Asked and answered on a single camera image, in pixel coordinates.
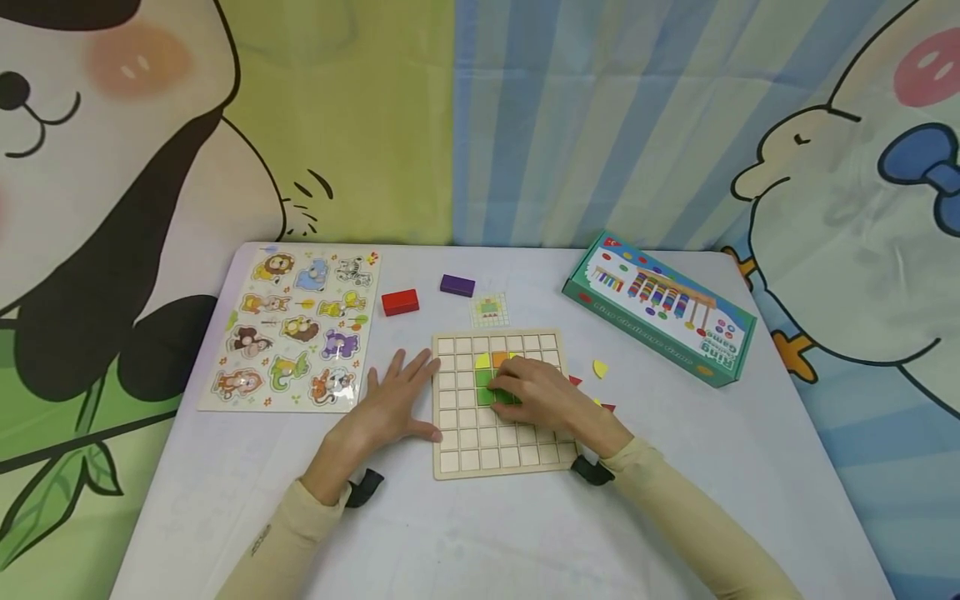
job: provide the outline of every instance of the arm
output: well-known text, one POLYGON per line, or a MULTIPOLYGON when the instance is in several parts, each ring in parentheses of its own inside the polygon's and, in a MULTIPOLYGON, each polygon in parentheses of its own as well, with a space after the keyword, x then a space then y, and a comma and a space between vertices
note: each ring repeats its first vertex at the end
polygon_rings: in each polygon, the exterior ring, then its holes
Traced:
POLYGON ((511 358, 490 387, 502 388, 522 402, 494 404, 504 419, 569 431, 596 452, 615 476, 616 488, 657 523, 717 598, 801 598, 780 566, 736 521, 555 368, 511 358))
POLYGON ((410 416, 414 400, 440 368, 424 350, 405 369, 403 350, 383 382, 371 369, 367 397, 326 434, 303 476, 287 489, 270 521, 233 568, 217 598, 294 598, 317 547, 340 521, 348 478, 380 447, 407 436, 439 442, 440 431, 410 416))

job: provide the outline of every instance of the yellow semicircle piece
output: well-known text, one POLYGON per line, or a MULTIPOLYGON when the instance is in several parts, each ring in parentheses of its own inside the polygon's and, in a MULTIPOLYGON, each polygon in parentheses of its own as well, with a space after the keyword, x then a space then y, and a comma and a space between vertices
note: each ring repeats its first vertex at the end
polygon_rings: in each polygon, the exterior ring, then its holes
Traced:
POLYGON ((604 378, 604 375, 607 374, 607 365, 601 363, 598 360, 593 361, 593 372, 596 373, 597 377, 601 379, 604 378))

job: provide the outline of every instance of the orange square block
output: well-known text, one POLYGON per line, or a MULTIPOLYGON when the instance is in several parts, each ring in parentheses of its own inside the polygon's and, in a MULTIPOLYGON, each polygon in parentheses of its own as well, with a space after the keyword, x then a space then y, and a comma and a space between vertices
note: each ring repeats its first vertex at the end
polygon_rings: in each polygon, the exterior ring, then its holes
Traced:
POLYGON ((494 369, 499 369, 499 368, 500 368, 500 365, 503 364, 503 361, 507 360, 507 358, 509 358, 509 356, 510 356, 510 355, 507 354, 506 352, 494 352, 494 353, 493 353, 493 368, 494 368, 494 369))

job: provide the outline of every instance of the white tablecloth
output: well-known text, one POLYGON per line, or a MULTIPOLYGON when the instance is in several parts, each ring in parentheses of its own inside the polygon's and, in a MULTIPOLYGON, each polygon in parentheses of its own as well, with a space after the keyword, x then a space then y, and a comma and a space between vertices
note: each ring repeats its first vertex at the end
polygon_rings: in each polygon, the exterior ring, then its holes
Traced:
MULTIPOLYGON (((582 389, 616 404, 616 415, 740 522, 805 597, 893 598, 762 329, 743 378, 714 390, 561 295, 582 251, 375 249, 377 296, 416 288, 420 311, 384 317, 377 298, 368 365, 385 367, 398 347, 428 348, 436 332, 470 329, 468 300, 439 291, 444 273, 475 279, 478 294, 505 291, 511 327, 558 327, 582 389), (593 359, 610 366, 603 380, 593 359)), ((757 314, 728 256, 652 254, 757 314)), ((227 289, 247 275, 231 269, 227 289)), ((211 330, 223 330, 231 308, 217 306, 211 330)), ((212 343, 204 342, 114 598, 212 597, 339 418, 198 412, 212 343)), ((416 412, 430 419, 429 391, 416 412)), ((438 482, 430 444, 418 441, 390 447, 369 467, 386 481, 324 545, 307 597, 708 597, 612 486, 593 488, 569 471, 438 482)))

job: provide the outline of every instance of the blue bow tie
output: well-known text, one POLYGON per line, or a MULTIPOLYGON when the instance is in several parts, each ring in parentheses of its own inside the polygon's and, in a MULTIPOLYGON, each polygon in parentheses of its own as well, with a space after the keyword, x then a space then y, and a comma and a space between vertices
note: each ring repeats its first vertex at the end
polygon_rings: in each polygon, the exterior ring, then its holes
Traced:
POLYGON ((957 136, 942 123, 926 123, 890 142, 876 169, 898 185, 931 185, 937 190, 933 218, 944 232, 960 237, 960 167, 957 136))

